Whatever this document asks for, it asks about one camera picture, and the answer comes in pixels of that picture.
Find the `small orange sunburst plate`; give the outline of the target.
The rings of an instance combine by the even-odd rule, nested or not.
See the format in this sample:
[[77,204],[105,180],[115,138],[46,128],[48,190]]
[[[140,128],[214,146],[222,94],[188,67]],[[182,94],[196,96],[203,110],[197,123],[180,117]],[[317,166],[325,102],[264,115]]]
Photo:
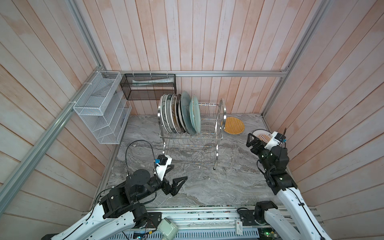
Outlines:
[[273,138],[272,133],[263,129],[257,129],[252,134],[265,143],[268,143]]

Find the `stainless steel dish rack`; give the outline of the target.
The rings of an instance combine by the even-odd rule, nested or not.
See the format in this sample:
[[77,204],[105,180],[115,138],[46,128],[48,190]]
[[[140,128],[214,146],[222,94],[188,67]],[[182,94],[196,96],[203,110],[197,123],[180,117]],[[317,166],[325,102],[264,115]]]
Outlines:
[[173,158],[173,163],[212,166],[215,170],[219,161],[219,144],[227,118],[224,99],[218,104],[199,103],[202,130],[200,134],[169,133],[163,124],[161,108],[158,108],[160,138],[165,155]]

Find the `black round plate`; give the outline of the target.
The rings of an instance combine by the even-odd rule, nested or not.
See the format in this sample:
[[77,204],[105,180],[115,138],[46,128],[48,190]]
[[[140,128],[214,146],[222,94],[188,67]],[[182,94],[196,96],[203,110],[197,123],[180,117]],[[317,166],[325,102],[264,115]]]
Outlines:
[[182,128],[182,124],[180,122],[180,117],[179,117],[179,103],[180,103],[180,98],[181,98],[181,94],[177,94],[177,98],[176,98],[176,118],[177,118],[177,123],[178,123],[178,126],[179,126],[179,133],[183,133],[183,128]]

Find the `white plate cloud line pattern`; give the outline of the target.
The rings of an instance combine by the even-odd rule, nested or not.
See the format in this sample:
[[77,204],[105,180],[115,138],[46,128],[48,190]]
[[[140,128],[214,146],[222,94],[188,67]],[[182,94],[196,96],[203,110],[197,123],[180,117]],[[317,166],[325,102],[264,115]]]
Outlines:
[[165,124],[164,124],[164,118],[163,118],[163,97],[165,95],[162,95],[160,98],[160,103],[159,103],[159,116],[160,116],[160,125],[165,129]]

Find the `cream plate red berry pattern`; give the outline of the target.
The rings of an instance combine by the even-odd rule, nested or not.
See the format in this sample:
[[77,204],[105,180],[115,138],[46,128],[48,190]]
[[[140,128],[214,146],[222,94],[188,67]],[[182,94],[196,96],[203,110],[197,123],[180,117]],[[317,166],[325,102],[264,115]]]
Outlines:
[[183,114],[182,114],[182,109],[181,109],[181,98],[180,98],[180,103],[179,103],[179,117],[180,117],[180,122],[182,124],[183,132],[186,133],[187,131],[186,131],[186,127],[184,124]]

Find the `large orange sunburst plate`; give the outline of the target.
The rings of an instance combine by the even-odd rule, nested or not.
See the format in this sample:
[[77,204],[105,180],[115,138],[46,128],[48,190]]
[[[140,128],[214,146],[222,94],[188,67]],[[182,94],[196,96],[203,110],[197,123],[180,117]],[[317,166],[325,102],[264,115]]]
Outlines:
[[172,99],[171,99],[171,113],[172,113],[173,125],[175,127],[176,132],[179,134],[179,133],[181,133],[181,130],[180,130],[180,126],[178,124],[177,113],[176,113],[176,109],[175,109],[175,107],[176,107],[176,99],[177,99],[177,95],[173,94],[172,95]]

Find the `light green lotus plate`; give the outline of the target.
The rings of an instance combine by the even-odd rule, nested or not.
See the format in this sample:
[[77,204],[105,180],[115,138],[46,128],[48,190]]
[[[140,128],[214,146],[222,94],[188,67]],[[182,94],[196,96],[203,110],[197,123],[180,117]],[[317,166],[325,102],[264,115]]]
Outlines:
[[199,107],[198,98],[193,95],[190,101],[190,118],[194,130],[197,134],[201,133],[201,112]]

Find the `white plate green text rim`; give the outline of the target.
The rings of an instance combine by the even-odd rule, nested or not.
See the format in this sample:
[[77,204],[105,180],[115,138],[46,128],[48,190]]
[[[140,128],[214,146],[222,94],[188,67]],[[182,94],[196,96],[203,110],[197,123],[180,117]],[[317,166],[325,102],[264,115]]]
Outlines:
[[171,101],[172,101],[172,94],[169,94],[166,96],[166,103],[165,103],[165,108],[166,108],[166,119],[167,119],[167,123],[168,123],[168,126],[169,126],[169,132],[171,134],[173,133],[176,133],[176,130],[174,129],[173,127],[173,123],[172,123],[172,113],[171,113]]

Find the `grey green plain plate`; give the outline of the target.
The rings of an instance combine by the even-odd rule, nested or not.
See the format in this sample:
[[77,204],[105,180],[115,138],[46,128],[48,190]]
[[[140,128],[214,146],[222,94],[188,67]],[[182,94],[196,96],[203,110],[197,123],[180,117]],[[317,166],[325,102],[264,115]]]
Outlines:
[[193,127],[193,124],[191,122],[191,113],[190,113],[190,103],[191,103],[191,97],[188,92],[183,91],[181,95],[181,112],[183,117],[183,123],[186,127],[186,131],[190,135],[195,135],[197,132]]

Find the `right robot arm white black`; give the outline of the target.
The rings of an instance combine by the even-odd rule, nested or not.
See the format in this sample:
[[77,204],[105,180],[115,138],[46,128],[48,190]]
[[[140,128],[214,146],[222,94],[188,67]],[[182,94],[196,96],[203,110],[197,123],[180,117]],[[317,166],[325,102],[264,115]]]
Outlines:
[[288,149],[283,145],[285,139],[285,135],[273,132],[272,138],[266,143],[249,133],[246,146],[259,158],[258,162],[263,167],[259,171],[296,225],[288,222],[272,201],[256,204],[255,222],[271,226],[282,240],[330,240],[331,237],[315,218],[296,182],[287,172],[290,159]]

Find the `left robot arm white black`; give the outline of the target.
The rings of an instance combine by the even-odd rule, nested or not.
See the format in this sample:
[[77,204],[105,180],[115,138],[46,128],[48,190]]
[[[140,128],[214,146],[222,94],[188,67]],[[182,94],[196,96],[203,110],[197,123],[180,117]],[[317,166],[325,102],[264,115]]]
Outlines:
[[43,240],[106,240],[134,227],[142,227],[150,219],[145,204],[140,201],[158,190],[175,196],[187,176],[160,180],[144,169],[135,171],[126,180],[110,189],[83,218],[58,234],[47,234]]

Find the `yellow woven round trivet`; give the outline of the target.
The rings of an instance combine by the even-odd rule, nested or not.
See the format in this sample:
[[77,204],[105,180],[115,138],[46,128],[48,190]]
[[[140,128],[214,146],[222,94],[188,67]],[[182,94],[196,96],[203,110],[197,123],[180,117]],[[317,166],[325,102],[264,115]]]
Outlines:
[[226,123],[224,131],[231,135],[239,135],[245,130],[245,124],[238,118],[228,117],[226,118]]

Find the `white green box device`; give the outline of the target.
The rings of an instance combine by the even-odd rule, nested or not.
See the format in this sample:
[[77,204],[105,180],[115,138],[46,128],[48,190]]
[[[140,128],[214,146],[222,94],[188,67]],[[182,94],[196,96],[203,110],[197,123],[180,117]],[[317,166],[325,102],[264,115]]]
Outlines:
[[179,231],[178,226],[168,218],[162,219],[157,229],[163,234],[162,240],[173,240]]

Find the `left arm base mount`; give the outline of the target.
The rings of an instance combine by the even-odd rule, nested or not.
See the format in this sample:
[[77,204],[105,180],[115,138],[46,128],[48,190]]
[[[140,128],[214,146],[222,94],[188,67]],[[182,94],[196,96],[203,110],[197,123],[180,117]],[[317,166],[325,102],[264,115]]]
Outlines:
[[149,212],[145,214],[143,218],[143,225],[141,227],[156,229],[161,221],[162,221],[161,212]]

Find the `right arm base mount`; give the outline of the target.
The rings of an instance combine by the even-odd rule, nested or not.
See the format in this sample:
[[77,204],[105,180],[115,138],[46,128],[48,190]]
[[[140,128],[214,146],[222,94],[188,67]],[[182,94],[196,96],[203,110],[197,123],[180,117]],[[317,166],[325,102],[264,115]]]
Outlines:
[[237,213],[240,216],[241,222],[243,223],[243,226],[262,226],[264,224],[261,224],[256,221],[254,211],[249,210],[248,208],[239,208],[237,209]]

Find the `black mesh wall basket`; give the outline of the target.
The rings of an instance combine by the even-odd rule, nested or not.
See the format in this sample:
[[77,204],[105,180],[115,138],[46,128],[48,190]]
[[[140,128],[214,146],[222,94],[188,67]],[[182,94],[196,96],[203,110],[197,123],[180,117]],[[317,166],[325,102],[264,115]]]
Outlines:
[[129,101],[159,100],[177,93],[174,74],[124,74],[120,87]]

